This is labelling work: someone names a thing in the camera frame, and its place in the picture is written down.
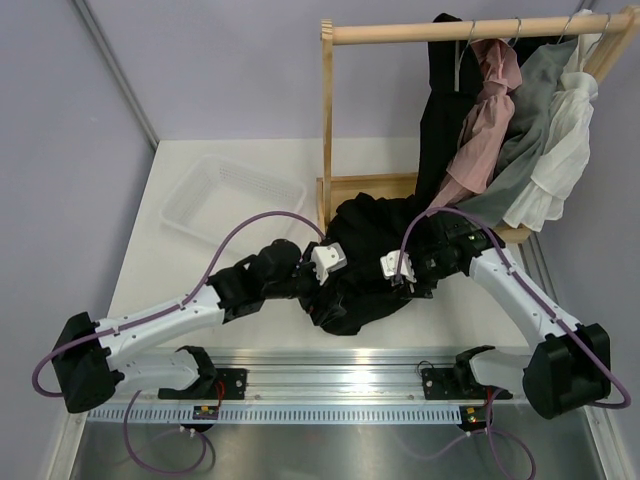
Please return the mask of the black pleated skirt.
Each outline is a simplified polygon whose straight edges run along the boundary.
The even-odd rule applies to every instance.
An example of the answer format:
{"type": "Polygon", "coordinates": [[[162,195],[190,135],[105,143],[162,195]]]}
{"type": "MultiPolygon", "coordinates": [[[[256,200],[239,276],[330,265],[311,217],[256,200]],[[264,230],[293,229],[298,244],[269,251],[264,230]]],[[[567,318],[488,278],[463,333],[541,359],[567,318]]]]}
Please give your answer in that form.
{"type": "Polygon", "coordinates": [[[383,277],[380,258],[401,247],[418,213],[412,195],[375,199],[360,193],[337,208],[323,243],[339,243],[347,265],[331,273],[324,284],[338,294],[339,305],[327,324],[316,326],[336,336],[356,335],[364,325],[397,312],[412,300],[402,299],[395,285],[383,277]]]}

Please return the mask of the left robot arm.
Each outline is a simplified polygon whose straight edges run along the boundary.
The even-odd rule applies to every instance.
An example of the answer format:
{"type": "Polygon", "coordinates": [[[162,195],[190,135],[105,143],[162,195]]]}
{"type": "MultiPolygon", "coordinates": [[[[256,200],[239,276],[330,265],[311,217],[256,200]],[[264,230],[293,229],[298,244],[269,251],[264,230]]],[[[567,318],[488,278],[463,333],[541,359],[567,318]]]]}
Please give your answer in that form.
{"type": "Polygon", "coordinates": [[[177,399],[203,398],[217,371],[201,347],[155,355],[154,347],[190,332],[257,313],[268,299],[309,300],[346,256],[336,244],[306,250],[279,239],[209,276],[193,296],[127,317],[69,318],[52,352],[65,407],[72,414],[97,408],[127,391],[157,390],[177,399]]]}

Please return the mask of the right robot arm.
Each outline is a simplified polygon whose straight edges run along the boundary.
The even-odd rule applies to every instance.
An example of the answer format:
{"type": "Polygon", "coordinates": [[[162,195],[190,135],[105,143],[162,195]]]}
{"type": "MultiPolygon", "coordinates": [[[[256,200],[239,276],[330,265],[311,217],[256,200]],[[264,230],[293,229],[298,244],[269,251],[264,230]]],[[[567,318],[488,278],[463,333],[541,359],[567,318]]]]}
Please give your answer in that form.
{"type": "Polygon", "coordinates": [[[552,301],[479,220],[453,208],[428,209],[411,221],[399,249],[382,256],[380,264],[384,277],[412,297],[429,295],[451,275],[466,275],[525,338],[526,354],[494,346],[458,354],[453,380],[463,395],[503,389],[525,397],[545,419],[605,405],[613,384],[607,332],[598,324],[582,324],[552,301]]]}

